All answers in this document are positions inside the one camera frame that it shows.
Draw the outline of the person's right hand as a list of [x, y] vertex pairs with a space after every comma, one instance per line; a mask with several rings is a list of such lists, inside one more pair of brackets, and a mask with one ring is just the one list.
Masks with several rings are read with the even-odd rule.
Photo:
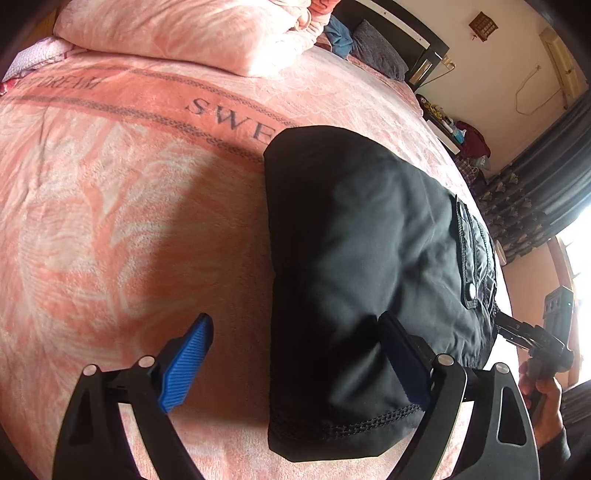
[[541, 409], [536, 419], [532, 421], [536, 445], [541, 449], [563, 431], [564, 424], [560, 412], [562, 387], [554, 377], [533, 381], [528, 376], [527, 362], [523, 362], [519, 367], [518, 387], [529, 409], [531, 409], [533, 394], [541, 395], [539, 403]]

